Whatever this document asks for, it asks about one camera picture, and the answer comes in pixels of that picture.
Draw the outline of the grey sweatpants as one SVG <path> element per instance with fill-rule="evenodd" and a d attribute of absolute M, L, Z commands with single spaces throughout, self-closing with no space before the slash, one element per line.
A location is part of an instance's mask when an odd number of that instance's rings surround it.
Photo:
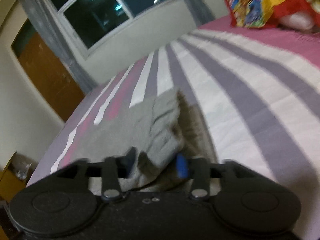
<path fill-rule="evenodd" d="M 70 163 L 78 159 L 97 163 L 124 156 L 135 147 L 130 176 L 119 181 L 123 191 L 164 191 L 181 183 L 172 164 L 178 152 L 187 158 L 217 161 L 200 106 L 189 103 L 177 88 L 146 98 L 110 121 L 103 120 L 74 145 Z"/>

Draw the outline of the striped pink purple bedsheet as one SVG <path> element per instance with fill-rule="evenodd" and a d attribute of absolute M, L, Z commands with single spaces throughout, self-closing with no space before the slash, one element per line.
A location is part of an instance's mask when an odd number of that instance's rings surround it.
<path fill-rule="evenodd" d="M 100 121 L 178 87 L 200 108 L 219 161 L 290 188 L 301 239 L 319 239 L 319 35 L 201 26 L 122 70 L 84 98 L 41 159 L 35 183 L 71 162 Z"/>

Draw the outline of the brown wooden door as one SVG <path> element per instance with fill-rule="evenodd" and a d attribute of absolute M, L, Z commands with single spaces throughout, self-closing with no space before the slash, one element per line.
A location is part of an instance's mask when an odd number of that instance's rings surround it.
<path fill-rule="evenodd" d="M 67 121 L 85 95 L 29 20 L 22 25 L 11 48 L 42 97 Z"/>

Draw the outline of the yellow wooden cabinet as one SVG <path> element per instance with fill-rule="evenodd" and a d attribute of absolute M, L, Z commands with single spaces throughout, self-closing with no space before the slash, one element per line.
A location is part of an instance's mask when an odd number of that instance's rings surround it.
<path fill-rule="evenodd" d="M 24 189 L 35 168 L 36 163 L 32 159 L 16 151 L 1 171 L 1 200 L 9 203 Z"/>

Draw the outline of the left grey curtain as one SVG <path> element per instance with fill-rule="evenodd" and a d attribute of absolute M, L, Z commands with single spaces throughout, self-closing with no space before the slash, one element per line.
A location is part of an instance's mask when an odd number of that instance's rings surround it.
<path fill-rule="evenodd" d="M 97 87 L 97 83 L 78 63 L 61 30 L 58 28 L 44 0 L 19 0 L 29 21 L 60 61 L 66 65 L 84 94 Z"/>

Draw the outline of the right grey curtain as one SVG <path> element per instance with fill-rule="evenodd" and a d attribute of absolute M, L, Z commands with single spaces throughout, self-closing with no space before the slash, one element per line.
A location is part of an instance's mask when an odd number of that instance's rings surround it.
<path fill-rule="evenodd" d="M 196 25 L 202 26 L 215 20 L 204 0 L 184 0 Z"/>

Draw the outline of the grey curtain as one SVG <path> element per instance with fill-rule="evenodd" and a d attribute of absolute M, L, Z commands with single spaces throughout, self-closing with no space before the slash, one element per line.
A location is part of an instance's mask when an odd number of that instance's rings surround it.
<path fill-rule="evenodd" d="M 184 0 L 196 25 L 202 26 L 215 20 L 204 0 Z"/>
<path fill-rule="evenodd" d="M 44 0 L 19 0 L 29 21 L 60 61 L 66 65 L 84 94 L 97 87 L 97 83 L 78 63 L 61 30 L 58 28 Z"/>

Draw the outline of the white pillow under quilt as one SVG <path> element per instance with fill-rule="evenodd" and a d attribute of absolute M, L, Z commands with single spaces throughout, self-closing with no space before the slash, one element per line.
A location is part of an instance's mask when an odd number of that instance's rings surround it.
<path fill-rule="evenodd" d="M 312 17 L 302 11 L 281 17 L 279 23 L 287 28 L 298 31 L 310 31 L 315 26 Z"/>

